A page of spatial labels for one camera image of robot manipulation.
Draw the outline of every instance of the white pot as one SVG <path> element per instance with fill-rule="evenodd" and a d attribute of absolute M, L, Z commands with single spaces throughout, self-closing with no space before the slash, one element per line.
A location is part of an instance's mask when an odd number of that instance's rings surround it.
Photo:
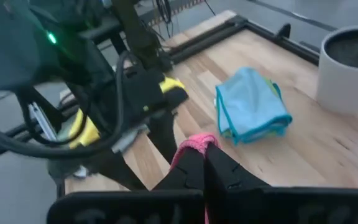
<path fill-rule="evenodd" d="M 358 68 L 339 63 L 326 52 L 326 44 L 333 37 L 357 30 L 358 26 L 336 30 L 321 45 L 316 99 L 327 110 L 343 114 L 358 112 Z"/>

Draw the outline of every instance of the blue cloth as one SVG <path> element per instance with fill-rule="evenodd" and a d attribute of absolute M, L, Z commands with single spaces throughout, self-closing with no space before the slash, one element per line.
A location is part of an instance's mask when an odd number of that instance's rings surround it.
<path fill-rule="evenodd" d="M 234 144 L 258 140 L 266 135 L 283 136 L 292 122 L 280 89 L 252 68 L 241 68 L 216 86 L 219 132 Z"/>

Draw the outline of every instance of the pink towel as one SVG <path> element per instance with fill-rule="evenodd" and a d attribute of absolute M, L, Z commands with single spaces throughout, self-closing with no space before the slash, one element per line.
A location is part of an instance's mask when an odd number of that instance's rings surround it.
<path fill-rule="evenodd" d="M 175 155 L 173 157 L 170 170 L 172 170 L 178 164 L 179 159 L 181 158 L 183 153 L 185 153 L 185 149 L 190 149 L 190 148 L 196 149 L 198 152 L 200 152 L 204 156 L 204 159 L 205 159 L 206 148 L 208 147 L 209 143 L 213 143 L 215 146 L 220 148 L 218 140 L 211 133 L 195 134 L 195 135 L 190 136 L 189 139 L 187 139 L 186 141 L 183 141 L 180 144 L 177 152 L 175 153 Z M 205 208 L 205 224 L 208 224 L 208 223 L 209 223 L 208 213 Z"/>

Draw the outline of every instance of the green led light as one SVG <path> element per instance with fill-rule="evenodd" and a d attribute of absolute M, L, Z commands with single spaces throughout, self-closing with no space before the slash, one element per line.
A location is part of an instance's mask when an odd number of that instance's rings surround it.
<path fill-rule="evenodd" d="M 56 44 L 57 40 L 56 37 L 52 33 L 48 33 L 48 39 L 51 41 L 51 43 Z"/>

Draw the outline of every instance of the wooden tabletop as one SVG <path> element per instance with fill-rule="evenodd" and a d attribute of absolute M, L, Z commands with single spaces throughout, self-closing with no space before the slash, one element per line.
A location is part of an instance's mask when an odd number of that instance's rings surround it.
<path fill-rule="evenodd" d="M 185 42 L 234 15 L 225 11 L 174 36 L 168 43 Z M 252 67 L 279 85 L 293 116 L 284 137 L 234 146 L 219 135 L 213 103 L 215 86 L 240 67 Z M 175 120 L 178 144 L 192 134 L 208 131 L 219 138 L 224 152 L 271 185 L 358 188 L 358 115 L 341 116 L 317 104 L 316 66 L 245 30 L 176 65 L 170 75 L 186 85 L 190 96 L 179 107 Z M 168 163 L 145 134 L 139 136 L 124 157 L 149 189 L 168 172 Z M 67 193 L 81 190 L 124 187 L 101 175 L 85 180 L 67 179 Z"/>

